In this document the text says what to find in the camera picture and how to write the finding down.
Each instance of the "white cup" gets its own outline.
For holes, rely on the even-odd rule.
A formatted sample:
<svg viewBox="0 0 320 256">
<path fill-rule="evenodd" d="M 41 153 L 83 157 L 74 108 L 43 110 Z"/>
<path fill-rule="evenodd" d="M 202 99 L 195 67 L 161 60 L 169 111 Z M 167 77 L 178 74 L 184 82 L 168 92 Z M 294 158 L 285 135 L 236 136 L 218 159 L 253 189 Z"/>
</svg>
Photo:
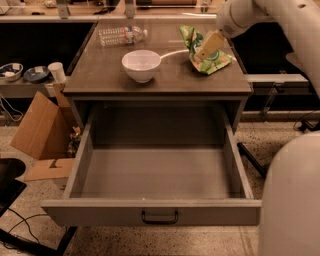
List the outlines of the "white cup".
<svg viewBox="0 0 320 256">
<path fill-rule="evenodd" d="M 66 75 L 64 74 L 63 65 L 61 62 L 53 62 L 48 66 L 51 74 L 56 80 L 57 83 L 64 83 L 66 79 Z"/>
</svg>

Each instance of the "speckled floor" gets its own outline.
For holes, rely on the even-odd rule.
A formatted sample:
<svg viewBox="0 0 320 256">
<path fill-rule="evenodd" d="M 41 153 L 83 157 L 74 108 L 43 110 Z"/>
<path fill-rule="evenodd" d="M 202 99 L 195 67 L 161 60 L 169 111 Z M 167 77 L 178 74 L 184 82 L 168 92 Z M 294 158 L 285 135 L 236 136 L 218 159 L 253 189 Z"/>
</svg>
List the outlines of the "speckled floor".
<svg viewBox="0 0 320 256">
<path fill-rule="evenodd" d="M 271 161 L 277 151 L 301 132 L 294 129 L 294 122 L 242 122 L 236 132 L 261 164 Z M 27 165 L 27 171 L 35 160 L 9 146 L 17 127 L 0 127 L 0 157 L 16 157 Z M 243 158 L 256 198 L 261 198 L 263 179 Z M 11 206 L 27 218 L 44 214 L 40 202 L 61 198 L 63 191 L 53 180 L 26 182 L 27 188 Z M 0 228 L 9 231 L 20 218 L 7 211 L 0 219 Z M 65 227 L 57 226 L 48 216 L 28 220 L 33 234 L 40 243 L 57 248 Z M 30 240 L 27 226 L 22 223 L 12 231 Z M 213 227 L 83 227 L 79 228 L 65 255 L 217 255 L 254 256 L 258 248 L 256 226 Z M 0 255 L 17 255 L 0 244 Z"/>
</svg>

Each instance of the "chip bag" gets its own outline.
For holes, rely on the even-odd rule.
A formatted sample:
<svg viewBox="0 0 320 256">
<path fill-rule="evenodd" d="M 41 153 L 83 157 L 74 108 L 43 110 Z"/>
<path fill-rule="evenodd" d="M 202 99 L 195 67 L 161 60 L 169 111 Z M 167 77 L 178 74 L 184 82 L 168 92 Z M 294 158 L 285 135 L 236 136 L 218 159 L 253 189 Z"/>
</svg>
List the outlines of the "chip bag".
<svg viewBox="0 0 320 256">
<path fill-rule="evenodd" d="M 196 28 L 191 26 L 184 25 L 181 26 L 179 30 L 185 45 L 189 49 L 189 59 L 200 73 L 210 75 L 231 63 L 231 56 L 221 50 L 213 52 L 204 60 L 195 58 L 195 54 L 203 42 L 203 35 Z"/>
</svg>

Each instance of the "bowl of food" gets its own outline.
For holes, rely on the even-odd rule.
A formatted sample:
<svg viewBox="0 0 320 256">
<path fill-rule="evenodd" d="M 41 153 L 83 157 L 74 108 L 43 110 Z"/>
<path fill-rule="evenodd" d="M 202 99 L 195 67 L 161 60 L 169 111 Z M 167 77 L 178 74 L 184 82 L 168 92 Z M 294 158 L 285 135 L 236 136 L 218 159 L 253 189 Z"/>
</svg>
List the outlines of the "bowl of food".
<svg viewBox="0 0 320 256">
<path fill-rule="evenodd" d="M 29 68 L 24 74 L 23 78 L 31 83 L 42 83 L 48 79 L 50 71 L 45 66 L 37 66 Z"/>
<path fill-rule="evenodd" d="M 9 63 L 0 67 L 0 80 L 14 82 L 21 77 L 23 66 L 20 63 Z"/>
<path fill-rule="evenodd" d="M 160 63 L 160 55 L 149 50 L 132 51 L 122 58 L 122 66 L 126 73 L 138 83 L 150 81 Z"/>
</svg>

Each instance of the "plastic bottle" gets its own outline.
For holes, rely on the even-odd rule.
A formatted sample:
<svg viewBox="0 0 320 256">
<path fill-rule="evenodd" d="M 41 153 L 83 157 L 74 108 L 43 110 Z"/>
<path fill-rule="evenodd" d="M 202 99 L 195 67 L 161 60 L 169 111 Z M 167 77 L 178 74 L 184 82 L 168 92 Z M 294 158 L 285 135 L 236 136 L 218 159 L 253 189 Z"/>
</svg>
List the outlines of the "plastic bottle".
<svg viewBox="0 0 320 256">
<path fill-rule="evenodd" d="M 102 46 L 133 45 L 148 36 L 148 31 L 137 26 L 108 28 L 99 30 Z"/>
</svg>

